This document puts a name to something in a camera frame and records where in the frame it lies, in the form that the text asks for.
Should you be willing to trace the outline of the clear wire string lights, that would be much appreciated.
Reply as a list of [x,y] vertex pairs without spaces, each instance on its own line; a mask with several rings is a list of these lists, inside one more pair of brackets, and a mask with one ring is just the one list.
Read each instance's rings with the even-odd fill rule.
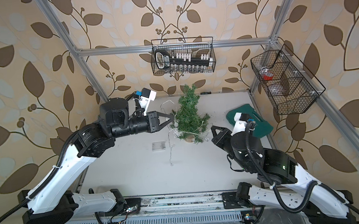
[[168,138],[167,144],[169,147],[169,164],[171,167],[174,166],[172,161],[173,148],[175,144],[172,143],[172,138],[178,140],[184,140],[188,143],[200,144],[208,141],[208,124],[211,116],[207,113],[204,115],[198,114],[198,101],[187,101],[184,104],[180,102],[180,99],[177,103],[172,100],[167,100],[160,105],[161,110],[165,112],[164,104],[168,102],[180,105],[178,110],[172,110],[171,115],[174,116],[174,122],[168,127]]

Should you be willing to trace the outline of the small green christmas tree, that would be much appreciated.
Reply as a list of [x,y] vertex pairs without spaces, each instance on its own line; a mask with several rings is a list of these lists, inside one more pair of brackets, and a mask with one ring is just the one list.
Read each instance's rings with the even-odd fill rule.
[[191,140],[199,144],[204,142],[204,134],[211,116],[207,113],[199,115],[200,96],[195,93],[196,89],[195,84],[184,85],[183,95],[178,99],[180,107],[178,110],[172,110],[171,114],[175,117],[170,127],[178,139]]

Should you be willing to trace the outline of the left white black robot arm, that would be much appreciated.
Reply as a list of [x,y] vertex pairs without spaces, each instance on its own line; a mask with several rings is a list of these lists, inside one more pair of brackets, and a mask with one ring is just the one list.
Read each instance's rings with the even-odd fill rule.
[[115,145],[116,139],[159,132],[174,121],[172,114],[147,111],[155,99],[152,94],[134,93],[131,97],[135,101],[133,114],[129,113],[129,102],[124,98],[109,99],[100,105],[98,120],[68,137],[53,169],[34,189],[19,195],[21,202],[0,217],[0,224],[65,224],[76,215],[94,213],[112,217],[129,211],[118,189],[80,194],[71,192],[69,187]]

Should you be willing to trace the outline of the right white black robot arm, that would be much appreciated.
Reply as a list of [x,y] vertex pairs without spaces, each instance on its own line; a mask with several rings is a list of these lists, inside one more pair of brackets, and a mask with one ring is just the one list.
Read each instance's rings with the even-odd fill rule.
[[349,191],[336,191],[309,174],[294,158],[282,151],[264,148],[253,136],[253,119],[237,121],[234,130],[212,126],[212,142],[235,161],[240,173],[256,174],[268,188],[246,182],[237,191],[223,193],[226,209],[266,206],[288,213],[303,213],[311,224],[359,224],[359,209]]

